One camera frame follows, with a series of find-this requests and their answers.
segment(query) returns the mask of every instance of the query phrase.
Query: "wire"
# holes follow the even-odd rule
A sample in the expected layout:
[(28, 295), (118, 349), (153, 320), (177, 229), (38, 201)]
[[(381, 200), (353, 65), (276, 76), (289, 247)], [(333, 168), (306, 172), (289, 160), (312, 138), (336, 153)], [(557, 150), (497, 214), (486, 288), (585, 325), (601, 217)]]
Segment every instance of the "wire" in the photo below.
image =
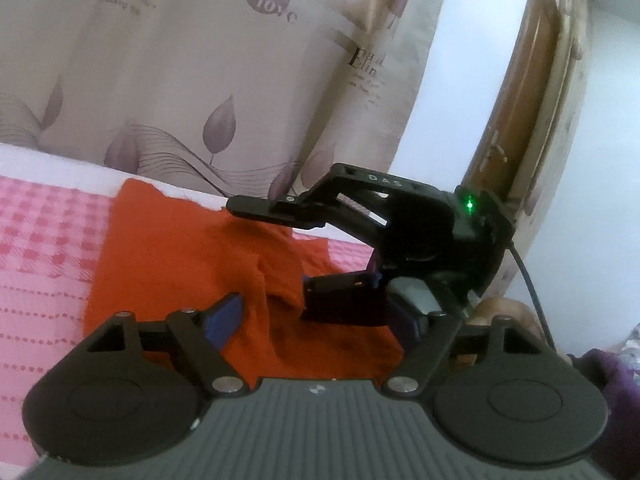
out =
[(516, 250), (516, 246), (513, 244), (513, 240), (509, 242), (509, 250), (513, 255), (513, 259), (516, 260), (516, 264), (520, 269), (520, 273), (524, 278), (524, 282), (527, 284), (527, 288), (529, 289), (529, 295), (531, 296), (531, 301), (533, 302), (533, 308), (536, 309), (536, 314), (538, 314), (538, 319), (540, 320), (540, 325), (542, 326), (542, 331), (545, 333), (546, 342), (549, 347), (556, 351), (556, 343), (554, 343), (554, 339), (551, 336), (551, 330), (549, 330), (549, 325), (546, 322), (545, 313), (542, 311), (542, 305), (540, 305), (540, 298), (536, 294), (536, 289), (533, 287), (533, 282), (531, 281), (531, 276), (529, 276), (529, 272), (527, 271), (527, 267), (524, 266), (524, 262), (522, 258), (518, 254)]

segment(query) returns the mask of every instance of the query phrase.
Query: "purple sleeve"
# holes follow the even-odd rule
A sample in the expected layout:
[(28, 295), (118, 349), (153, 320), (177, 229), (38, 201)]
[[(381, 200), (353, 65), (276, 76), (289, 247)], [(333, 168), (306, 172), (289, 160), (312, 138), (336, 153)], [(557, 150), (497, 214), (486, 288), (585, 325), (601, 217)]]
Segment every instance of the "purple sleeve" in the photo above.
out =
[(618, 480), (640, 472), (640, 386), (633, 371), (615, 355), (593, 349), (574, 366), (602, 391), (609, 406), (609, 420), (592, 457)]

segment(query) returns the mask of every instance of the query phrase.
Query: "wooden door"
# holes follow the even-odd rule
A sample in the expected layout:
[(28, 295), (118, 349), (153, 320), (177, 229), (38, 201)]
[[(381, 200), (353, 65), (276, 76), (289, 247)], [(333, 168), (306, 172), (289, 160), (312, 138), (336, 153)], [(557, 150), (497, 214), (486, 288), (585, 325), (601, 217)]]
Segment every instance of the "wooden door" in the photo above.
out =
[(465, 184), (507, 199), (536, 124), (559, 31), (556, 0), (527, 0), (504, 82)]

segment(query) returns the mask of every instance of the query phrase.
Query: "orange fabric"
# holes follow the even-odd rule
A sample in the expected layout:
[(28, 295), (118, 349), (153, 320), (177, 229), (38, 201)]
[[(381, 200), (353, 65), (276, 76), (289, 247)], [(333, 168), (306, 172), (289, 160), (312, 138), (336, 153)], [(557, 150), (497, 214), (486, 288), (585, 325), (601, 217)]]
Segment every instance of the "orange fabric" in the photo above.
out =
[(294, 240), (289, 228), (210, 211), (127, 180), (111, 209), (84, 333), (119, 310), (159, 320), (238, 292), (242, 326), (223, 356), (250, 384), (258, 377), (381, 381), (401, 359), (387, 328), (300, 321), (303, 275), (335, 272), (327, 240)]

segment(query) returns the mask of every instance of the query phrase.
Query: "wall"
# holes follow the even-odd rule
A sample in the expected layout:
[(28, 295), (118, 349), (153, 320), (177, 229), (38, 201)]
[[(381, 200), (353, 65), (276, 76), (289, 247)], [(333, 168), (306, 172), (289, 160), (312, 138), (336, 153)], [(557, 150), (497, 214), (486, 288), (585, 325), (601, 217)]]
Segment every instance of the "wall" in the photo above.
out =
[(445, 0), (390, 173), (451, 190), (494, 108), (527, 0)]
[[(640, 25), (594, 13), (584, 107), (567, 165), (526, 258), (567, 352), (610, 348), (640, 322)], [(520, 277), (508, 296), (530, 303)]]

